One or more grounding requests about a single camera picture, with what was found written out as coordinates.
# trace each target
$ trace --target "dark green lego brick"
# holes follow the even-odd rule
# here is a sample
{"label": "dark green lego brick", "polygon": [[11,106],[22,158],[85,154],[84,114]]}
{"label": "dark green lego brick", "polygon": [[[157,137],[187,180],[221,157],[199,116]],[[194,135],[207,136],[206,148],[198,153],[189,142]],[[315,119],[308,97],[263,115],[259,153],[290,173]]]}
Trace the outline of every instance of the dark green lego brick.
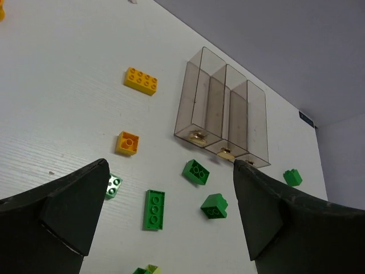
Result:
{"label": "dark green lego brick", "polygon": [[136,271],[133,272],[133,274],[151,274],[150,271],[143,269],[143,268],[137,268]]}
{"label": "dark green lego brick", "polygon": [[285,171],[284,179],[285,182],[291,187],[297,187],[303,182],[298,170],[295,169]]}
{"label": "dark green lego brick", "polygon": [[209,173],[210,172],[208,170],[193,159],[187,162],[182,175],[189,181],[204,186],[208,180]]}
{"label": "dark green lego brick", "polygon": [[218,193],[209,195],[200,209],[206,214],[208,219],[222,219],[227,218],[227,212],[225,211],[227,206],[227,201],[222,194]]}
{"label": "dark green lego brick", "polygon": [[122,182],[123,182],[123,180],[121,178],[109,173],[109,184],[108,184],[107,193],[106,193],[105,197],[107,199],[114,198],[116,193],[118,192],[118,189],[121,186]]}
{"label": "dark green lego brick", "polygon": [[162,230],[164,224],[165,192],[149,190],[146,193],[143,229]]}

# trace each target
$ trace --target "white table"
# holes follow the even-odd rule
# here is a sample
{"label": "white table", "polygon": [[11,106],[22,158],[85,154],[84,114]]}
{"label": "white table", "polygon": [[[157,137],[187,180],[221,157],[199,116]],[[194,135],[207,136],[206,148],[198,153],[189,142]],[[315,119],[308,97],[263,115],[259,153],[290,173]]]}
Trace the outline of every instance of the white table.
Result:
{"label": "white table", "polygon": [[[0,199],[98,158],[124,179],[117,197],[104,203],[81,273],[128,274],[147,264],[164,274],[256,272],[232,165],[173,136],[186,62],[203,46],[265,90],[272,165],[262,171],[283,181],[286,170],[297,168],[299,189],[327,199],[315,131],[298,110],[152,0],[14,0],[4,8]],[[154,96],[122,85],[129,66],[158,78]],[[131,158],[113,152],[123,130],[140,136]],[[181,176],[190,159],[211,172],[206,186]],[[141,230],[148,189],[166,192],[162,231]],[[206,220],[200,205],[219,192],[228,217]]]}

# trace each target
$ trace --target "gray wall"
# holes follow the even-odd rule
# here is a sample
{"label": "gray wall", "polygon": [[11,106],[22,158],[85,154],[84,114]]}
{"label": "gray wall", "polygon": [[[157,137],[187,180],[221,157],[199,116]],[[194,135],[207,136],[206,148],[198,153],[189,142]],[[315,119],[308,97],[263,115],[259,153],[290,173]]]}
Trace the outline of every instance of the gray wall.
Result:
{"label": "gray wall", "polygon": [[365,209],[365,114],[317,130],[329,201]]}

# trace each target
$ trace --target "yellow brick stud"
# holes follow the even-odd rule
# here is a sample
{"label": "yellow brick stud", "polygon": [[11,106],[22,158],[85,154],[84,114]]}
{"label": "yellow brick stud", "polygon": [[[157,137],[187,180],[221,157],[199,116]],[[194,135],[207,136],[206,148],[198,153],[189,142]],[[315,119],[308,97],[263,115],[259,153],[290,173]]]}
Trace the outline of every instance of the yellow brick stud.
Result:
{"label": "yellow brick stud", "polygon": [[5,18],[5,11],[2,8],[2,4],[4,4],[4,0],[0,0],[0,22]]}

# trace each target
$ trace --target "black device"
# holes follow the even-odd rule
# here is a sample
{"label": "black device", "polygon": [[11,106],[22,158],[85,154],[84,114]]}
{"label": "black device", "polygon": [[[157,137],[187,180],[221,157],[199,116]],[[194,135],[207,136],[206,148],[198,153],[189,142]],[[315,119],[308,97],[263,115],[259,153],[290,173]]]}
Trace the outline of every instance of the black device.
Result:
{"label": "black device", "polygon": [[365,211],[313,197],[241,160],[233,180],[258,274],[365,273]]}
{"label": "black device", "polygon": [[99,159],[0,200],[0,273],[79,273],[90,251],[108,182],[108,162]]}

